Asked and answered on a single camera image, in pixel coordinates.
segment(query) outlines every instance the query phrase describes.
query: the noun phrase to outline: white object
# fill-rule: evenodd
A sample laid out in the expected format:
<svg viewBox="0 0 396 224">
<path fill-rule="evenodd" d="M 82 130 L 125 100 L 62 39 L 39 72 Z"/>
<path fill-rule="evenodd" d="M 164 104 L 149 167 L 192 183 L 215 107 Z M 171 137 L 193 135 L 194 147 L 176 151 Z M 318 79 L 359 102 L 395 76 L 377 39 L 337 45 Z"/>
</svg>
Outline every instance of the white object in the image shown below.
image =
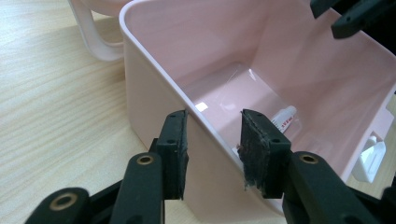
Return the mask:
<svg viewBox="0 0 396 224">
<path fill-rule="evenodd" d="M 118 17 L 121 8 L 131 0 L 69 0 L 79 30 L 90 54 L 102 61 L 123 58 L 123 44 L 106 42 L 98 33 L 92 10 L 103 15 Z"/>
<path fill-rule="evenodd" d="M 271 122 L 282 132 L 284 133 L 290 126 L 291 122 L 294 120 L 294 115 L 296 114 L 296 107 L 290 105 L 285 109 L 279 110 L 274 117 L 271 119 Z"/>
<path fill-rule="evenodd" d="M 370 136 L 353 168 L 353 176 L 359 181 L 373 183 L 386 151 L 387 147 L 383 141 L 376 142 L 376 137 Z"/>
</svg>

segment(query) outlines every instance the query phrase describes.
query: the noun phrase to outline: plastic bin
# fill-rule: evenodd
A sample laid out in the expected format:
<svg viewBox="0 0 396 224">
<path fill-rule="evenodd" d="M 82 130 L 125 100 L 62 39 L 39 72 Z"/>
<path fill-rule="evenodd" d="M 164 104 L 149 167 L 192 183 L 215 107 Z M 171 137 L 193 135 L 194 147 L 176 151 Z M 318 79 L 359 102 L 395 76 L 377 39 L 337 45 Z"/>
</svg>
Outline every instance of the plastic bin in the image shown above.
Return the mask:
<svg viewBox="0 0 396 224">
<path fill-rule="evenodd" d="M 244 191 L 232 148 L 243 108 L 272 117 L 287 105 L 292 150 L 319 154 L 346 180 L 372 134 L 393 116 L 396 59 L 364 33 L 334 40 L 333 11 L 308 0 L 146 0 L 120 14 L 128 113 L 148 147 L 164 116 L 188 108 L 185 201 L 204 221 L 276 216 L 280 202 Z"/>
</svg>

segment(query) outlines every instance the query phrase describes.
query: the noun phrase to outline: metal grommet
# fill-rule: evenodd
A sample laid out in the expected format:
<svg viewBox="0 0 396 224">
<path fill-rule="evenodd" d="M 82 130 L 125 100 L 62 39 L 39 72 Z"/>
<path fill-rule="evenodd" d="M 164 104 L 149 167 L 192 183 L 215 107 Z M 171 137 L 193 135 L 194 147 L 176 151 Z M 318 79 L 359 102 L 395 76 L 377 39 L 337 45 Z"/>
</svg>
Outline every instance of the metal grommet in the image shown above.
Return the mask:
<svg viewBox="0 0 396 224">
<path fill-rule="evenodd" d="M 141 156 L 137 159 L 137 163 L 140 165 L 148 165 L 152 162 L 154 162 L 154 158 L 148 155 Z"/>
<path fill-rule="evenodd" d="M 59 195 L 49 205 L 49 208 L 52 211 L 61 211 L 65 208 L 70 207 L 77 201 L 77 194 L 72 192 L 66 192 L 64 194 Z"/>
<path fill-rule="evenodd" d="M 319 162 L 319 160 L 316 157 L 308 155 L 308 154 L 301 155 L 300 160 L 305 163 L 309 163 L 309 164 L 317 164 Z"/>
</svg>

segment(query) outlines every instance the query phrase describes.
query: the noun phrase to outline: wood grain surface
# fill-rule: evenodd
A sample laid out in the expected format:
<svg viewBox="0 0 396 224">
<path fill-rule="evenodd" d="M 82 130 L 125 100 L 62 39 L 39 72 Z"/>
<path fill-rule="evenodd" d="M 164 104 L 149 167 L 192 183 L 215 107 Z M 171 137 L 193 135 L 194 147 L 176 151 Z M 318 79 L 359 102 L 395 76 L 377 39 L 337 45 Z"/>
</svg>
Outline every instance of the wood grain surface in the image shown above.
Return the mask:
<svg viewBox="0 0 396 224">
<path fill-rule="evenodd" d="M 121 40 L 117 19 L 94 17 L 105 39 Z M 89 54 L 67 1 L 1 1 L 0 34 L 0 223 L 23 223 L 55 190 L 94 194 L 119 181 L 146 149 L 127 118 L 123 61 Z M 377 197 L 389 185 L 395 127 L 374 184 L 350 185 Z M 166 222 L 201 223 L 181 201 L 166 203 Z"/>
</svg>

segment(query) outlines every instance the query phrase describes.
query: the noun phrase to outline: white plastic part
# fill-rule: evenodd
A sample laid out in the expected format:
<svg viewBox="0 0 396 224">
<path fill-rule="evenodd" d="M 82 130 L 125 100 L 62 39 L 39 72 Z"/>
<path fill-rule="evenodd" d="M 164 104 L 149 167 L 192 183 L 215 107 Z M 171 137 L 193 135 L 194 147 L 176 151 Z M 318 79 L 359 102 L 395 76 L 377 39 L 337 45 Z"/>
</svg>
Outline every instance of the white plastic part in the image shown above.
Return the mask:
<svg viewBox="0 0 396 224">
<path fill-rule="evenodd" d="M 376 137 L 370 136 L 353 168 L 353 176 L 359 181 L 373 183 L 386 151 L 387 147 L 383 141 L 376 142 Z"/>
<path fill-rule="evenodd" d="M 108 43 L 96 30 L 91 10 L 80 0 L 69 0 L 84 44 L 90 54 L 99 60 L 112 62 L 123 58 L 123 43 Z"/>
<path fill-rule="evenodd" d="M 290 105 L 285 109 L 279 110 L 274 117 L 271 119 L 273 124 L 284 133 L 290 126 L 294 119 L 294 115 L 297 113 L 296 107 Z"/>
</svg>

